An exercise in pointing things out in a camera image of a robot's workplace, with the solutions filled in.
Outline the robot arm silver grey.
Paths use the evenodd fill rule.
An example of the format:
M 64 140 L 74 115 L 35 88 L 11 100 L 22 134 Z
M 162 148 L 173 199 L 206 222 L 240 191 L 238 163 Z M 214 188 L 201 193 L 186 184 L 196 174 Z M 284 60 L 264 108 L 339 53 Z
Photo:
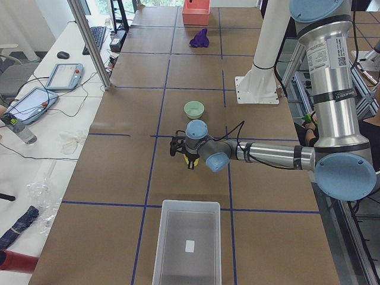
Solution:
M 236 77 L 240 104 L 276 104 L 274 71 L 290 20 L 297 47 L 288 70 L 295 74 L 308 63 L 312 92 L 305 115 L 297 121 L 315 123 L 318 140 L 311 147 L 269 145 L 239 139 L 213 138 L 207 124 L 190 121 L 172 154 L 182 153 L 189 169 L 204 160 L 219 172 L 231 160 L 260 163 L 284 170 L 308 170 L 326 195 L 341 201 L 360 200 L 377 187 L 369 140 L 359 131 L 356 92 L 352 83 L 347 35 L 353 26 L 350 1 L 270 1 L 265 12 L 252 68 Z

